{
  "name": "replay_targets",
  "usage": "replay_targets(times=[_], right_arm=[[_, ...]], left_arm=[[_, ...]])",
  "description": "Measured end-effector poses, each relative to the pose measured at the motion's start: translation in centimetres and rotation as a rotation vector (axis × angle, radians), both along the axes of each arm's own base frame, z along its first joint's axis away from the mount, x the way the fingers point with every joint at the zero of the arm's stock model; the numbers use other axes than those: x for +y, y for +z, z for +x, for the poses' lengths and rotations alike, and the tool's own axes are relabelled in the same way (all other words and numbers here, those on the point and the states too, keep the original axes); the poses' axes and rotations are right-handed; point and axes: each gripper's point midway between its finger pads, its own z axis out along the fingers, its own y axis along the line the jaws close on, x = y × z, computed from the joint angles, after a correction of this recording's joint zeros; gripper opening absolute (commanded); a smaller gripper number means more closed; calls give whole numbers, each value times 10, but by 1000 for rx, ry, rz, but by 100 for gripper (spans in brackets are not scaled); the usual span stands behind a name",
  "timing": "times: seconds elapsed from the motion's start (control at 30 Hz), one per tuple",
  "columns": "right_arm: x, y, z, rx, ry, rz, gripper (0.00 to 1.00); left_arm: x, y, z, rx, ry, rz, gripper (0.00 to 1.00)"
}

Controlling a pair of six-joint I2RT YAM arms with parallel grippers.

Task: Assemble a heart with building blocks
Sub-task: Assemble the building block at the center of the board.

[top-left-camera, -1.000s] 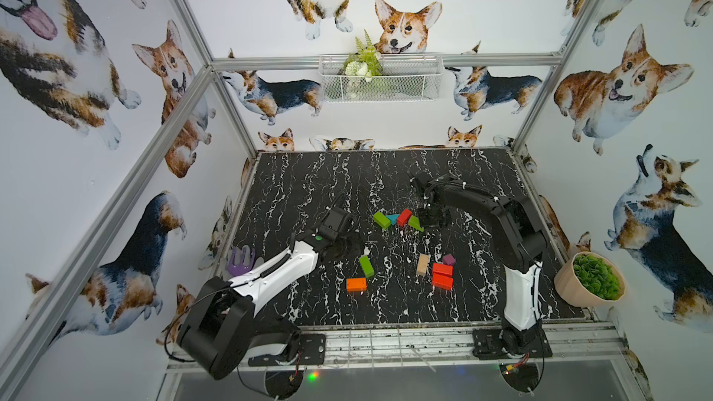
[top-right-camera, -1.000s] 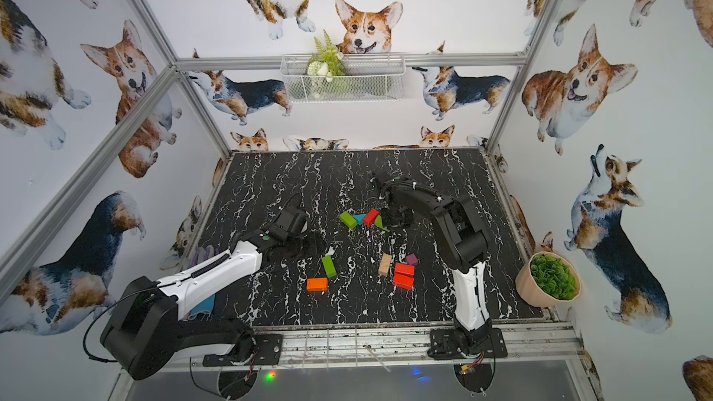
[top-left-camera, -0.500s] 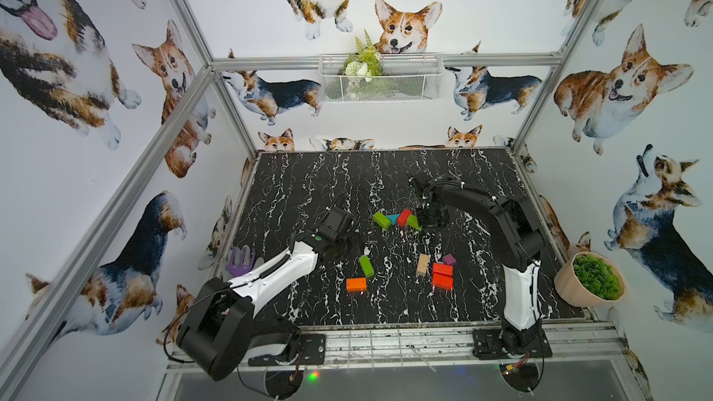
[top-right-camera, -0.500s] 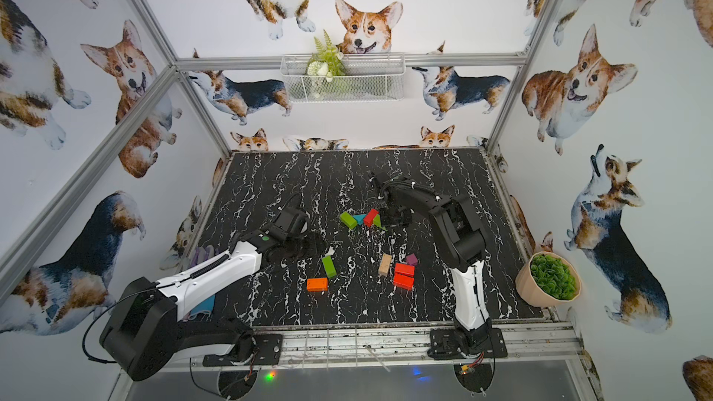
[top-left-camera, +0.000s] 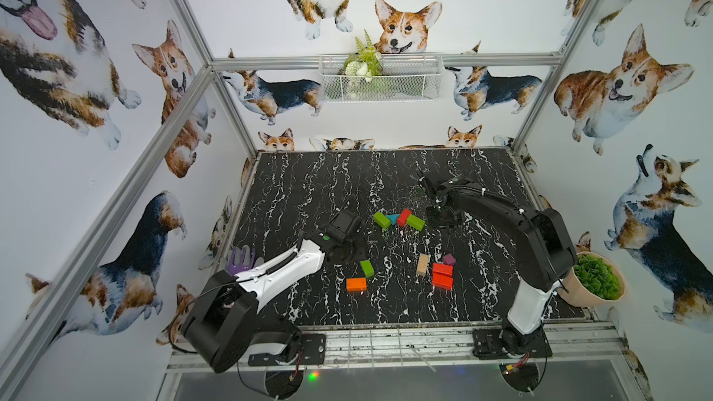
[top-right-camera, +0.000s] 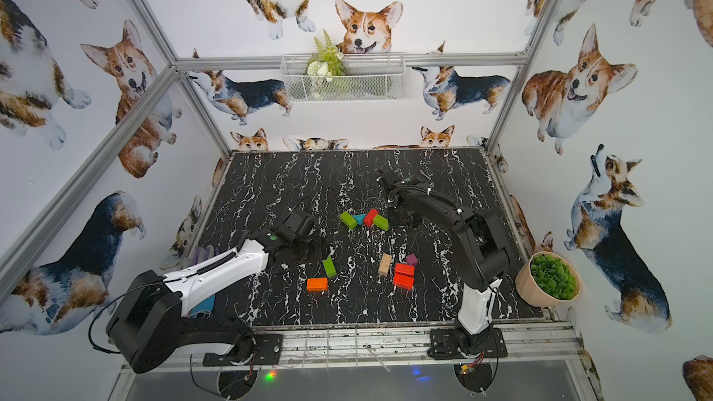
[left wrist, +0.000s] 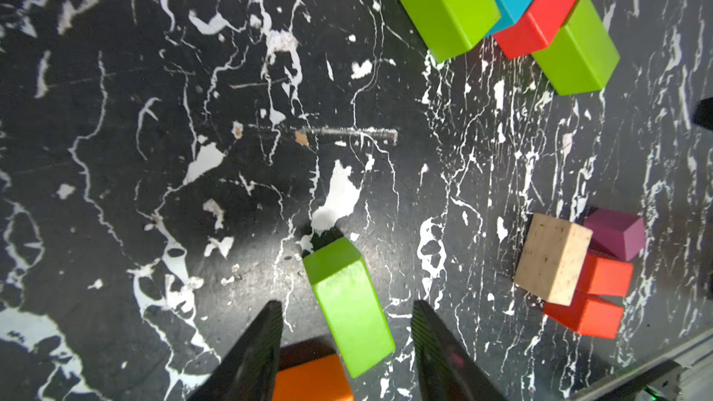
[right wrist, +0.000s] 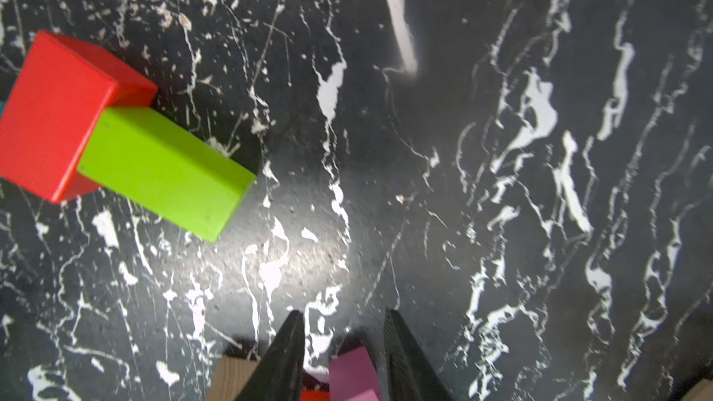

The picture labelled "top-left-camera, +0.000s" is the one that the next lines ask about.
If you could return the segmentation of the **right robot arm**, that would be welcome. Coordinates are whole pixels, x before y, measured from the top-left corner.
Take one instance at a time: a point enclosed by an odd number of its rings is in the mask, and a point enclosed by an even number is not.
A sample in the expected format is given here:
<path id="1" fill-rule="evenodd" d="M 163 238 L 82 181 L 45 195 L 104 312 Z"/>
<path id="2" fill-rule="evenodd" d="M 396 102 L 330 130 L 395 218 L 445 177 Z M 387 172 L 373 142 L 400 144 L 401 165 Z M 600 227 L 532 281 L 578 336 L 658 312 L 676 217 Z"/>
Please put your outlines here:
<path id="1" fill-rule="evenodd" d="M 554 294 L 577 262 L 577 252 L 562 215 L 548 208 L 521 206 L 465 177 L 443 181 L 419 174 L 418 182 L 432 205 L 429 221 L 454 228 L 462 216 L 480 216 L 514 241 L 519 278 L 514 302 L 490 345 L 479 345 L 476 356 L 522 356 L 543 334 L 543 319 Z"/>

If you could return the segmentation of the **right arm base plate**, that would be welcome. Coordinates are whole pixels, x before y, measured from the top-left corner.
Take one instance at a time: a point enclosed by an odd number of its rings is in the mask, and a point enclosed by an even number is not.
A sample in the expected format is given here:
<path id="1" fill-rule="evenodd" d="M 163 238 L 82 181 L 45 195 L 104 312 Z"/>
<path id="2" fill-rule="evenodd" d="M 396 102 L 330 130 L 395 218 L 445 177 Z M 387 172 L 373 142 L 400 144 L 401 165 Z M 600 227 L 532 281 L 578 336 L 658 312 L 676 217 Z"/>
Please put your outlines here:
<path id="1" fill-rule="evenodd" d="M 472 332 L 472 354 L 478 359 L 551 358 L 553 351 L 544 328 L 523 335 L 513 328 L 476 329 Z"/>

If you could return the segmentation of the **green block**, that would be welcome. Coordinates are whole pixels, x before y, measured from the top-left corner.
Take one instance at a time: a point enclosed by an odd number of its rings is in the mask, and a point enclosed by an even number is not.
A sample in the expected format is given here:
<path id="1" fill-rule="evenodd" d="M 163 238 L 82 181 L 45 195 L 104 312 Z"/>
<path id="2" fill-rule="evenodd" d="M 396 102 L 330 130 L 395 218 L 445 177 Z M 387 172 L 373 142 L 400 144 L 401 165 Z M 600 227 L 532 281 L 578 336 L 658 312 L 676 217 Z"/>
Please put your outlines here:
<path id="1" fill-rule="evenodd" d="M 381 229 L 388 229 L 392 226 L 391 220 L 381 212 L 377 212 L 372 216 L 372 219 L 376 225 Z"/>
<path id="2" fill-rule="evenodd" d="M 371 264 L 371 261 L 363 260 L 360 262 L 360 266 L 362 268 L 365 278 L 372 278 L 375 275 L 375 271 L 373 265 Z"/>
<path id="3" fill-rule="evenodd" d="M 425 221 L 416 215 L 409 215 L 407 218 L 407 225 L 421 232 L 425 228 Z"/>

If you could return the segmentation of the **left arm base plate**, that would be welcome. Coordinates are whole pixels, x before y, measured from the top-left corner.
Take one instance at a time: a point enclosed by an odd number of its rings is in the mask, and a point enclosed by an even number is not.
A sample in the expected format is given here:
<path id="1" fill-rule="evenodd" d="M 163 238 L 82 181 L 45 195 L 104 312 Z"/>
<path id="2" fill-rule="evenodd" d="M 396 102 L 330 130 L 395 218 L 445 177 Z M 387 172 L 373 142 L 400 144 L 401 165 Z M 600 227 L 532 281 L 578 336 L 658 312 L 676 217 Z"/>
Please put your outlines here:
<path id="1" fill-rule="evenodd" d="M 260 332 L 246 350 L 251 367 L 321 365 L 327 336 L 319 333 Z"/>

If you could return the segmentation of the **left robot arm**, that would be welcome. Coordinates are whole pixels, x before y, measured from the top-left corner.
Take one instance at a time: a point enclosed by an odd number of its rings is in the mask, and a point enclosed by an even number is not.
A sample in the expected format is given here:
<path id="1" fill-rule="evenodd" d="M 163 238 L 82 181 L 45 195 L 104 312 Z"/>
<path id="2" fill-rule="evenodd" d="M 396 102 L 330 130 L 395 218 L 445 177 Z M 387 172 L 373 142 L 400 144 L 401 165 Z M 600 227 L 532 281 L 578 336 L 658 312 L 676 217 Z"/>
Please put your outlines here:
<path id="1" fill-rule="evenodd" d="M 303 333 L 286 317 L 262 312 L 277 296 L 321 271 L 366 257 L 362 219 L 343 209 L 329 223 L 299 235 L 282 254 L 247 271 L 213 276 L 183 321 L 181 335 L 216 373 L 247 358 L 256 366 L 292 365 L 310 354 Z"/>

